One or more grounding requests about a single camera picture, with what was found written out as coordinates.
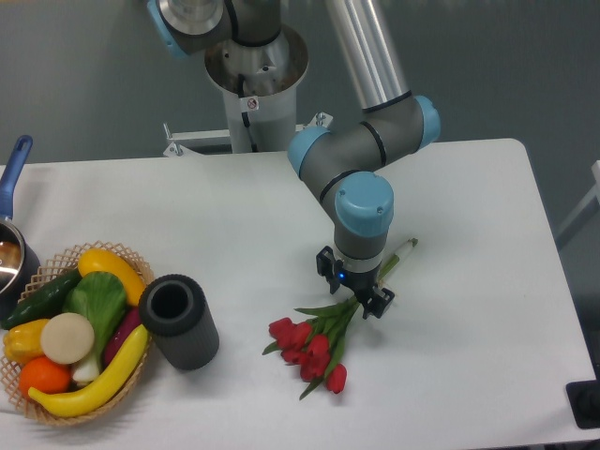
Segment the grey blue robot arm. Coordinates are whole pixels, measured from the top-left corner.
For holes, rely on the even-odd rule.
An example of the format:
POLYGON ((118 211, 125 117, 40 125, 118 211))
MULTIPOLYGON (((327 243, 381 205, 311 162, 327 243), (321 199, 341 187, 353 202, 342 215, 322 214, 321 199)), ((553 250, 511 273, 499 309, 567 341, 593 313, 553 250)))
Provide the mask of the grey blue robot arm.
POLYGON ((378 281, 394 193, 378 171, 436 141, 441 120, 406 84, 380 5, 326 5, 364 114, 338 134, 318 122, 296 126, 308 50, 282 21, 278 1, 151 1, 147 8, 172 55, 203 54, 223 96, 232 150, 285 152, 332 220, 334 244, 317 254, 318 274, 332 290, 349 288, 366 316, 381 317, 394 297, 378 281))

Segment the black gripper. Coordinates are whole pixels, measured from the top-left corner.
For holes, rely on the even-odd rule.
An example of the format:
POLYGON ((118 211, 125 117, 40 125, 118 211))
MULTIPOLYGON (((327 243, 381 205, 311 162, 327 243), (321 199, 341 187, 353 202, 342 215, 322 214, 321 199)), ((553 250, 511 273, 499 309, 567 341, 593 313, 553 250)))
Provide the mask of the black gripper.
POLYGON ((394 292, 375 287, 381 262, 381 257, 337 260, 329 246, 316 255, 317 273, 328 283, 329 292, 334 294, 340 286, 350 289, 363 306, 364 320, 369 317, 380 319, 395 299, 394 292))

